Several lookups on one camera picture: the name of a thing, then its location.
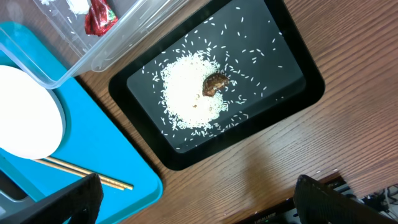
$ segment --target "white rice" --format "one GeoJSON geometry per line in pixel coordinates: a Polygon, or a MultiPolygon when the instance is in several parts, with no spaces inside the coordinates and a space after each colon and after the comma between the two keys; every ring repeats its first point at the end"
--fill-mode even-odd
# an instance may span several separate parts
{"type": "Polygon", "coordinates": [[[228,110],[219,92],[213,97],[203,96],[203,82],[218,72],[220,64],[205,60],[204,53],[180,57],[161,71],[164,81],[163,97],[169,119],[180,129],[211,128],[210,121],[228,110]]]}

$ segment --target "wood grain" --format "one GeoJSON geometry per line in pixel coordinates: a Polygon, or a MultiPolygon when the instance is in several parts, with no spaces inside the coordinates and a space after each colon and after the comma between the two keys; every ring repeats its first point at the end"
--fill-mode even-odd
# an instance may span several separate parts
{"type": "MultiPolygon", "coordinates": [[[[291,197],[299,174],[321,179],[337,171],[359,196],[398,182],[396,0],[287,0],[326,81],[325,96],[188,169],[166,169],[111,99],[108,83],[206,2],[191,0],[110,69],[80,77],[164,182],[163,197],[125,223],[233,223],[291,197]]],[[[73,63],[43,15],[31,16],[39,21],[28,27],[64,65],[73,63]]]]}

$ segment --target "red packet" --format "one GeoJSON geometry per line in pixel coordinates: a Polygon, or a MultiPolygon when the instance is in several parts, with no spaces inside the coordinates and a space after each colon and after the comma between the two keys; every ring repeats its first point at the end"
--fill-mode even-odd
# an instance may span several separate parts
{"type": "Polygon", "coordinates": [[[90,10],[85,17],[86,34],[101,37],[118,21],[106,0],[91,0],[90,10]]]}

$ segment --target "blue tray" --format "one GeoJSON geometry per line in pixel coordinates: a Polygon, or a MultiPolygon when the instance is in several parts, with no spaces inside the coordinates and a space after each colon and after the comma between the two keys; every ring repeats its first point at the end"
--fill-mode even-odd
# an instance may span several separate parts
{"type": "MultiPolygon", "coordinates": [[[[13,22],[0,24],[0,65],[39,68],[54,77],[66,72],[29,29],[13,22]]],[[[163,191],[159,177],[76,80],[69,79],[54,92],[65,111],[67,130],[52,156],[134,186],[122,191],[103,185],[97,223],[119,222],[158,201],[163,191]]],[[[0,169],[35,201],[79,179],[2,149],[0,169]]]]}

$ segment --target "chopsticks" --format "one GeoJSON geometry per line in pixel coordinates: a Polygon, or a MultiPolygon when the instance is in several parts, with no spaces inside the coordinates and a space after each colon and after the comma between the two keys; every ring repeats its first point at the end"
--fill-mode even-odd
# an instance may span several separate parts
{"type": "MultiPolygon", "coordinates": [[[[88,174],[93,173],[90,170],[86,170],[84,168],[69,164],[67,162],[63,162],[59,159],[55,159],[52,157],[46,157],[45,160],[43,159],[34,159],[33,161],[36,161],[38,163],[41,163],[43,165],[49,166],[49,167],[53,167],[55,169],[58,170],[62,170],[64,172],[68,172],[70,174],[74,174],[74,175],[78,175],[80,177],[85,177],[88,174]]],[[[132,190],[133,186],[129,185],[129,184],[125,184],[123,182],[120,182],[118,180],[114,180],[112,178],[103,176],[99,174],[99,178],[101,179],[101,183],[110,187],[113,187],[115,189],[119,189],[119,190],[124,190],[124,189],[129,189],[132,190]]]]}

